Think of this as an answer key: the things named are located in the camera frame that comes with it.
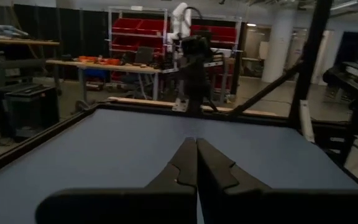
black metal pole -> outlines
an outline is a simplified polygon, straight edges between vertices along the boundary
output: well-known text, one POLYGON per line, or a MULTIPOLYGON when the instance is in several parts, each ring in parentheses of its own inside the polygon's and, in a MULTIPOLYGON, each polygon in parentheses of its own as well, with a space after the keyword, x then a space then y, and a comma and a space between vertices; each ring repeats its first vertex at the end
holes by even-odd
POLYGON ((281 84, 283 84, 285 81, 288 81, 291 77, 294 77, 299 69, 302 67, 302 63, 298 63, 294 65, 291 69, 289 69, 284 75, 280 76, 280 78, 276 79, 274 82, 266 86, 263 90, 258 92, 255 96, 247 100, 244 104, 239 105, 238 107, 234 108, 232 111, 230 111, 229 116, 232 118, 235 118, 236 116, 239 116, 242 114, 243 111, 250 108, 252 105, 256 104, 259 100, 261 100, 263 97, 268 95, 271 91, 279 87, 281 84))
POLYGON ((300 100, 305 100, 308 97, 314 65, 316 64, 318 51, 323 39, 323 32, 329 19, 333 1, 334 0, 317 0, 316 7, 314 8, 308 40, 303 49, 303 65, 300 68, 290 115, 288 117, 289 125, 295 129, 301 128, 299 115, 300 100))

wooden workbench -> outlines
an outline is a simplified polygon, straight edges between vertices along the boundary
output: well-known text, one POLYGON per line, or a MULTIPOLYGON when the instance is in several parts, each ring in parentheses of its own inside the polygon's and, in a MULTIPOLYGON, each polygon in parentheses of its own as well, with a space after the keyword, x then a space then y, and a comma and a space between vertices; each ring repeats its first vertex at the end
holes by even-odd
POLYGON ((100 65, 95 63, 65 62, 61 60, 47 60, 47 63, 55 64, 55 65, 76 66, 82 69, 92 68, 92 69, 110 70, 110 71, 118 71, 118 72, 134 72, 134 73, 148 73, 148 74, 155 74, 161 72, 161 70, 154 69, 152 67, 140 68, 139 66, 134 66, 134 65, 100 65))
MULTIPOLYGON (((142 105, 158 105, 158 106, 169 106, 173 107, 175 103, 173 102, 164 102, 164 101, 152 101, 152 100, 138 100, 138 99, 130 99, 130 98, 120 98, 120 97, 109 97, 109 100, 116 100, 121 103, 138 103, 142 105)), ((202 106, 204 110, 212 111, 212 108, 210 106, 202 106)), ((220 112, 227 112, 231 111, 232 108, 222 108, 218 107, 218 110, 220 112)), ((265 116, 278 116, 275 113, 271 112, 264 112, 264 111, 254 111, 254 110, 246 110, 243 112, 244 114, 256 114, 256 115, 265 115, 265 116)))
POLYGON ((21 44, 21 45, 51 45, 58 46, 59 42, 47 40, 28 40, 28 39, 0 39, 0 44, 21 44))
POLYGON ((85 102, 88 101, 86 95, 86 80, 83 74, 83 70, 90 68, 90 69, 99 69, 99 70, 109 70, 109 71, 117 71, 117 72, 133 72, 138 73, 139 80, 141 79, 139 74, 153 74, 154 81, 153 81, 153 100, 158 99, 158 74, 161 72, 159 69, 154 69, 152 67, 145 67, 141 68, 140 66, 134 65, 99 65, 95 63, 83 63, 83 62, 65 62, 62 60, 47 60, 46 63, 53 64, 53 65, 66 65, 66 66, 76 66, 78 68, 78 79, 80 81, 82 91, 83 91, 83 100, 85 102))

black box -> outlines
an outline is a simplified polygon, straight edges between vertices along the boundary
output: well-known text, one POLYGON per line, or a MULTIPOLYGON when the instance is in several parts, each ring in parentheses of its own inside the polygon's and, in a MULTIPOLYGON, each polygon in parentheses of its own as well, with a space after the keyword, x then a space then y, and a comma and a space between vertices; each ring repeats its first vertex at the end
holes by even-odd
POLYGON ((16 140, 30 138, 60 120, 55 87, 39 85, 5 97, 16 140))
POLYGON ((5 94, 15 91, 28 90, 38 86, 41 85, 35 83, 19 83, 15 85, 0 87, 0 133, 2 137, 4 138, 14 137, 14 130, 9 121, 9 112, 5 99, 5 94))

black metal frame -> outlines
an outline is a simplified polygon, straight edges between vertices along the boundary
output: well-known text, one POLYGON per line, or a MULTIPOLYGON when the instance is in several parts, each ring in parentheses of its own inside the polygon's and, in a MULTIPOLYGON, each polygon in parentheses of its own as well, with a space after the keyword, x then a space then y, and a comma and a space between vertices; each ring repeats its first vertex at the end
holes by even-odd
MULTIPOLYGON (((99 103, 92 106, 90 109, 80 112, 74 115, 72 118, 67 119, 61 123, 58 123, 51 128, 46 129, 44 132, 30 138, 18 146, 16 146, 11 151, 8 151, 4 154, 0 155, 0 169, 5 167, 6 165, 14 162, 16 159, 20 158, 24 154, 27 154, 31 150, 45 143, 49 139, 57 136, 62 133, 67 128, 75 125, 81 120, 91 116, 97 109, 106 109, 106 110, 120 110, 120 111, 131 111, 138 113, 150 113, 150 114, 160 114, 160 115, 168 115, 168 116, 181 116, 186 118, 198 118, 198 119, 210 119, 216 121, 227 121, 233 123, 246 123, 246 124, 259 124, 266 126, 279 126, 283 128, 290 128, 288 125, 287 118, 284 117, 276 117, 276 116, 263 116, 263 115, 253 115, 253 114, 242 114, 235 118, 230 118, 225 114, 217 114, 212 111, 206 111, 203 114, 189 114, 172 111, 170 106, 160 106, 160 105, 142 105, 138 103, 123 103, 118 101, 111 101, 109 103, 99 103)), ((333 134, 334 136, 342 136, 346 133, 346 128, 342 125, 338 125, 337 123, 322 123, 319 121, 315 121, 313 123, 315 130, 326 134, 333 134)), ((320 137, 321 144, 330 145, 334 144, 329 139, 324 138, 324 136, 320 137)), ((346 170, 341 164, 336 163, 350 178, 355 180, 358 183, 358 178, 352 175, 348 170, 346 170)))
MULTIPOLYGON (((282 83, 299 73, 287 122, 289 127, 296 130, 301 129, 300 100, 307 100, 309 88, 311 85, 310 81, 318 56, 319 46, 323 39, 323 32, 329 19, 332 4, 333 0, 319 0, 316 2, 308 40, 304 46, 303 55, 301 56, 300 61, 296 63, 294 67, 289 69, 286 74, 282 75, 273 83, 266 86, 263 90, 258 92, 244 104, 234 108, 229 113, 230 117, 239 116, 243 111, 250 108, 282 83)), ((344 166, 346 163, 347 157, 349 156, 350 151, 354 145, 354 136, 358 135, 357 118, 358 110, 355 110, 351 120, 347 123, 313 121, 313 130, 316 135, 317 145, 323 149, 338 150, 339 153, 335 153, 333 151, 326 152, 330 158, 340 163, 342 166, 344 166), (337 132, 330 133, 333 126, 335 126, 334 129, 337 132)))

metal shelving unit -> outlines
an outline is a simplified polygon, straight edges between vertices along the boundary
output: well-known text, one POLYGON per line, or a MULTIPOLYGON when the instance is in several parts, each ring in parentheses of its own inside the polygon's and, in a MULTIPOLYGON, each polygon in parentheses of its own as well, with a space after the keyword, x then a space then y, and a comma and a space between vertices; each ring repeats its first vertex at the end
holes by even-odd
POLYGON ((121 50, 121 49, 113 49, 112 42, 113 42, 113 36, 130 36, 130 37, 146 37, 146 38, 156 38, 161 39, 162 42, 162 55, 165 53, 165 43, 166 43, 166 36, 167 36, 167 27, 168 27, 168 9, 163 8, 148 8, 148 7, 141 7, 141 6, 131 6, 131 7, 124 7, 124 6, 109 6, 108 7, 108 19, 109 19, 109 25, 108 25, 108 34, 109 34, 109 50, 110 52, 116 51, 116 52, 135 52, 133 50, 121 50), (137 14, 163 14, 164 20, 163 20, 163 32, 161 35, 148 35, 148 34, 136 34, 136 33, 125 33, 125 32, 113 32, 112 31, 112 14, 118 13, 119 19, 123 18, 123 13, 137 13, 137 14))
MULTIPOLYGON (((199 19, 200 17, 197 14, 193 14, 192 18, 194 19, 199 19)), ((236 40, 234 42, 228 42, 228 41, 218 41, 218 40, 212 40, 211 43, 212 44, 228 44, 228 45, 232 45, 231 46, 231 58, 235 58, 236 54, 238 52, 241 52, 241 50, 237 50, 238 45, 239 45, 239 39, 240 39, 240 32, 241 32, 241 23, 242 23, 242 17, 237 17, 237 16, 220 16, 220 15, 203 15, 203 19, 204 20, 212 20, 212 21, 228 21, 228 22, 235 22, 235 30, 236 30, 236 40)), ((225 63, 225 67, 224 67, 224 73, 223 74, 216 74, 219 76, 223 76, 222 78, 222 82, 221 82, 221 87, 220 88, 215 88, 215 83, 216 83, 216 75, 214 75, 211 84, 213 86, 213 92, 220 94, 219 97, 219 104, 222 105, 224 103, 224 99, 225 96, 228 94, 227 93, 227 89, 226 89, 226 83, 227 83, 227 78, 228 77, 232 77, 231 74, 228 74, 228 66, 225 63)))

